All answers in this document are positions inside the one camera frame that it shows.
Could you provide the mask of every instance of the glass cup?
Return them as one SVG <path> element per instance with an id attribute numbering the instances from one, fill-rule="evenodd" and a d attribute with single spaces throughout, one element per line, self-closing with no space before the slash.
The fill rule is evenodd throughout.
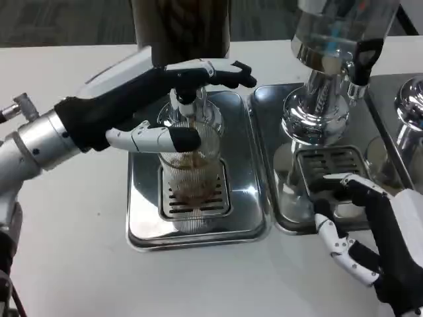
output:
<path id="1" fill-rule="evenodd" d="M 194 152 L 160 153 L 163 180 L 173 195 L 189 205 L 205 202 L 215 191 L 219 174 L 220 139 L 217 131 L 200 122 L 181 122 L 174 127 L 194 127 L 202 145 Z"/>

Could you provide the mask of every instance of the robotic arm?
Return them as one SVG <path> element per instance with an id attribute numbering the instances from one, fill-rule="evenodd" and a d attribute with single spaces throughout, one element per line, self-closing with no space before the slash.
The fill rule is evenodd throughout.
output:
<path id="1" fill-rule="evenodd" d="M 8 316 L 13 285 L 9 279 L 22 225 L 17 194 L 25 180 L 50 170 L 78 153 L 109 146 L 131 152 L 187 152 L 201 145 L 189 127 L 142 122 L 131 131 L 118 126 L 165 96 L 172 88 L 197 89 L 208 84 L 252 88 L 251 68 L 229 59 L 194 59 L 154 67 L 146 48 L 86 82 L 72 97 L 39 116 L 26 94 L 0 111 L 0 123 L 23 113 L 27 124 L 0 142 L 0 316 Z"/>
<path id="2" fill-rule="evenodd" d="M 315 202 L 315 222 L 334 260 L 391 305 L 395 316 L 423 310 L 423 195 L 403 190 L 395 197 L 355 174 L 324 176 L 314 191 L 351 198 L 365 207 L 379 255 L 336 227 L 327 197 Z"/>

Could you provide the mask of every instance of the metal tray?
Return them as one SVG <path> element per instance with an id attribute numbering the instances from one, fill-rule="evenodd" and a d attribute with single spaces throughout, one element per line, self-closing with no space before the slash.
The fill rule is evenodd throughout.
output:
<path id="1" fill-rule="evenodd" d="M 219 107 L 225 120 L 221 157 L 231 212 L 214 219 L 164 219 L 159 212 L 162 188 L 157 155 L 130 154 L 126 231 L 129 243 L 139 250 L 254 241 L 270 228 L 271 199 L 247 107 L 238 94 L 229 91 L 210 93 L 209 100 Z M 166 102 L 150 105 L 137 118 L 156 122 Z"/>
<path id="2" fill-rule="evenodd" d="M 293 189 L 288 181 L 292 176 L 290 171 L 295 160 L 293 146 L 297 145 L 284 133 L 281 126 L 284 101 L 291 91 L 301 85 L 303 84 L 259 87 L 250 96 L 248 103 L 252 130 L 269 179 L 274 216 L 279 228 L 288 234 L 315 233 L 315 224 L 311 217 L 312 207 L 307 194 L 298 196 L 296 188 Z M 335 145 L 353 145 L 364 156 L 370 142 L 380 136 L 367 104 L 361 100 L 351 109 L 348 129 Z M 388 154 L 384 147 L 383 151 L 381 155 Z M 293 213 L 299 213 L 294 221 L 290 217 Z M 364 213 L 351 218 L 341 217 L 338 220 L 344 230 L 368 228 Z"/>

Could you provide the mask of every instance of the stainless steel drip tray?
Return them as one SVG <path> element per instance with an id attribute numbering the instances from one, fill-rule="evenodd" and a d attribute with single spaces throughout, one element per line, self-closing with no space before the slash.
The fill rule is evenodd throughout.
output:
<path id="1" fill-rule="evenodd" d="M 163 179 L 157 155 L 130 154 L 127 235 L 140 250 L 160 250 L 248 242 L 270 228 L 266 173 L 254 144 L 247 108 L 234 92 L 215 92 L 209 100 L 225 120 L 221 172 L 215 196 L 191 208 L 177 201 Z M 165 99 L 137 114 L 155 122 Z"/>
<path id="2" fill-rule="evenodd" d="M 274 215 L 279 227 L 289 234 L 313 234 L 315 224 L 313 210 L 301 173 L 295 170 L 293 153 L 298 144 L 284 133 L 282 111 L 289 93 L 302 84 L 270 85 L 259 87 L 250 96 L 249 114 L 252 130 L 264 159 L 269 179 Z M 336 146 L 352 145 L 362 156 L 370 142 L 379 137 L 379 131 L 364 101 L 351 109 L 350 125 Z M 338 217 L 344 230 L 367 229 L 363 212 L 357 213 L 352 205 L 345 205 L 348 217 Z"/>

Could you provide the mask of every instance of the robotic hand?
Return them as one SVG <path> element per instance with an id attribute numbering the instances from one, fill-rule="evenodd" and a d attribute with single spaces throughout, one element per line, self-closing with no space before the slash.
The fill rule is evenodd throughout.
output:
<path id="1" fill-rule="evenodd" d="M 349 197 L 363 206 L 379 255 L 336 227 L 328 197 L 314 202 L 316 229 L 343 269 L 367 286 L 395 316 L 420 316 L 423 311 L 423 195 L 403 190 L 395 197 L 355 174 L 332 174 L 312 184 L 333 198 Z"/>
<path id="2" fill-rule="evenodd" d="M 201 139 L 192 128 L 152 126 L 149 122 L 131 131 L 117 127 L 172 88 L 188 90 L 208 84 L 252 88 L 256 80 L 249 66 L 229 59 L 194 59 L 154 67 L 151 48 L 145 48 L 99 73 L 76 96 L 63 99 L 42 116 L 25 94 L 16 98 L 13 106 L 0 110 L 0 123 L 21 112 L 29 121 L 0 142 L 0 316 L 6 316 L 14 290 L 9 273 L 22 225 L 17 202 L 22 183 L 90 149 L 196 150 Z"/>

